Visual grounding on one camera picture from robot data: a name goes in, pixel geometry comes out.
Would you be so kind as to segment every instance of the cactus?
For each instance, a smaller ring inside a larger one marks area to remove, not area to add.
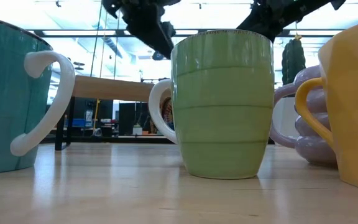
[[[293,83],[296,74],[306,68],[305,56],[300,39],[290,40],[283,51],[283,85]]]

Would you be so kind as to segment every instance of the lavender mug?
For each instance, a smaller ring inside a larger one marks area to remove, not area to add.
[[[319,77],[321,77],[321,75],[318,65],[300,71],[296,75],[293,83],[284,85],[275,90],[274,105],[276,105],[284,96],[296,93],[299,86],[305,81]],[[307,98],[307,104],[313,116],[329,129],[328,113],[323,89],[317,88],[310,91]],[[295,149],[301,157],[311,164],[329,167],[337,166],[334,151],[323,138],[309,127],[301,116],[295,121],[295,129],[299,132],[299,137],[294,138],[292,136],[285,136],[282,133],[279,133],[276,130],[274,123],[272,123],[270,137],[282,146]]]

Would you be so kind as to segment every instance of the speckled rim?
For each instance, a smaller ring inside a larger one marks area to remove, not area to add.
[[[31,37],[33,37],[33,38],[36,38],[37,40],[39,40],[39,41],[43,42],[44,44],[46,44],[51,50],[53,49],[52,46],[51,46],[50,44],[48,44],[48,42],[46,42],[43,38],[41,38],[41,37],[39,37],[39,36],[37,36],[37,35],[35,35],[35,34],[29,32],[29,31],[27,31],[27,30],[25,30],[25,29],[22,29],[22,28],[20,28],[20,27],[17,27],[17,26],[15,26],[15,25],[12,25],[12,24],[7,23],[7,22],[4,22],[4,21],[0,21],[0,24],[5,24],[5,25],[7,25],[8,27],[10,27],[10,28],[12,28],[12,29],[15,29],[15,30],[18,30],[18,31],[20,31],[20,32],[23,33],[23,34],[29,35],[29,36],[31,36]]]
[[[175,45],[175,47],[179,46],[182,42],[184,42],[184,41],[186,41],[186,40],[190,40],[190,39],[193,39],[193,38],[198,37],[198,36],[201,36],[201,35],[218,34],[218,33],[224,32],[224,31],[226,31],[226,32],[237,32],[237,33],[246,33],[246,34],[257,35],[257,36],[259,36],[259,37],[261,37],[261,38],[263,38],[263,39],[269,41],[271,45],[273,44],[273,42],[272,42],[269,38],[267,38],[266,36],[264,36],[264,35],[262,35],[262,34],[258,34],[258,33],[253,32],[253,31],[240,30],[240,29],[216,29],[216,30],[210,30],[210,31],[200,32],[200,33],[195,34],[195,35],[191,35],[191,36],[189,36],[189,37],[187,37],[187,38],[185,38],[185,39],[179,41],[179,43],[177,43],[177,44]]]

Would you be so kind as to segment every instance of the mug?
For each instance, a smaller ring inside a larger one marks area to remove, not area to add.
[[[341,179],[358,187],[358,25],[335,35],[318,53],[321,78],[302,84],[295,97],[305,121],[334,149]],[[331,131],[306,106],[306,96],[323,86]]]
[[[171,53],[171,80],[150,92],[158,130],[179,144],[187,171],[198,177],[243,179],[257,174],[272,120],[273,48],[268,38],[245,30],[193,35]],[[172,92],[170,129],[159,110]]]
[[[53,62],[61,78],[45,114]],[[0,21],[0,172],[34,165],[38,143],[67,108],[74,77],[71,62],[46,41]]]
[[[274,105],[284,96],[296,93],[299,86],[305,81],[318,77],[321,77],[318,65],[303,69],[296,74],[293,83],[286,84],[275,90]],[[307,97],[307,105],[313,116],[329,129],[326,100],[322,88],[310,91]],[[270,137],[273,141],[282,146],[295,149],[301,157],[311,164],[336,167],[335,153],[328,143],[313,131],[301,116],[294,122],[295,129],[300,134],[297,138],[280,133],[277,131],[274,122],[272,122]]]

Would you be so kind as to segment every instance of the table surface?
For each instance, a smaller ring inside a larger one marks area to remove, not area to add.
[[[154,84],[151,83],[127,82],[77,75],[75,77],[73,96],[102,100],[148,102],[153,86]],[[166,90],[161,96],[161,101],[170,95],[170,90]]]
[[[175,145],[47,144],[34,168],[0,174],[0,223],[358,224],[358,188],[277,146],[258,178],[213,180]]]

